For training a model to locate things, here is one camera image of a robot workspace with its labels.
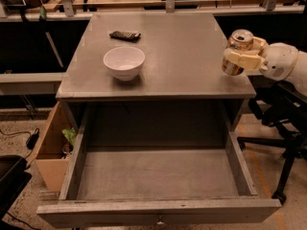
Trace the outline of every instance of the small black object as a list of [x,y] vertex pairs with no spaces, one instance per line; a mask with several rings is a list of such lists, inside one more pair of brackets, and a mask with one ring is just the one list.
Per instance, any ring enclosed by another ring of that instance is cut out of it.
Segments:
[[12,204],[31,179],[27,169],[27,160],[19,155],[0,156],[0,229],[7,225],[1,219],[7,214]]
[[276,191],[273,195],[272,195],[272,198],[276,198],[280,201],[281,205],[283,205],[286,200],[287,200],[287,196],[282,193],[282,192],[279,192],[279,191]]
[[109,36],[111,38],[116,38],[116,39],[130,41],[130,42],[136,42],[140,38],[141,34],[115,31],[111,33]]
[[28,148],[28,150],[32,150],[35,147],[35,144],[36,144],[36,141],[37,141],[38,137],[39,137],[39,130],[37,129],[35,131],[35,133],[32,134],[30,136],[30,138],[28,139],[28,141],[27,141],[27,148]]

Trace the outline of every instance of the brown cardboard box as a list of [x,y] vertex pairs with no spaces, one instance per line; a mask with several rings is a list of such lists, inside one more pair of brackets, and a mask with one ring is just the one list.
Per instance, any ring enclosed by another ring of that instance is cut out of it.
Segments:
[[69,159],[63,159],[62,146],[66,139],[62,130],[70,128],[60,103],[49,114],[45,128],[36,143],[36,164],[50,192],[60,192]]

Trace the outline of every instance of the black remote control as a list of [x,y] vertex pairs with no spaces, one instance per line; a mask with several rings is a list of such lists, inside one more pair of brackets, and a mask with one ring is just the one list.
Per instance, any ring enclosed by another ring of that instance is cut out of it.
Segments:
[[130,42],[136,42],[140,38],[141,34],[115,31],[111,33],[109,36],[111,38],[116,38],[116,39],[130,41]]

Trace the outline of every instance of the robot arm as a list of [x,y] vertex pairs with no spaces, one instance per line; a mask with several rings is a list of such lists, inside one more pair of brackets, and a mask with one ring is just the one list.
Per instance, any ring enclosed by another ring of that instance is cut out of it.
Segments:
[[273,43],[254,37],[249,51],[226,48],[224,58],[247,70],[259,70],[268,79],[288,81],[307,96],[307,53],[292,45]]

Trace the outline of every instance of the white bowl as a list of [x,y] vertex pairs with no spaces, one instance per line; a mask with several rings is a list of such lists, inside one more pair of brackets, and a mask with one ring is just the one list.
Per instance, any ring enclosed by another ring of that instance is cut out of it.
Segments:
[[104,56],[104,64],[109,73],[121,81],[134,79],[140,73],[144,60],[144,53],[134,47],[118,47]]

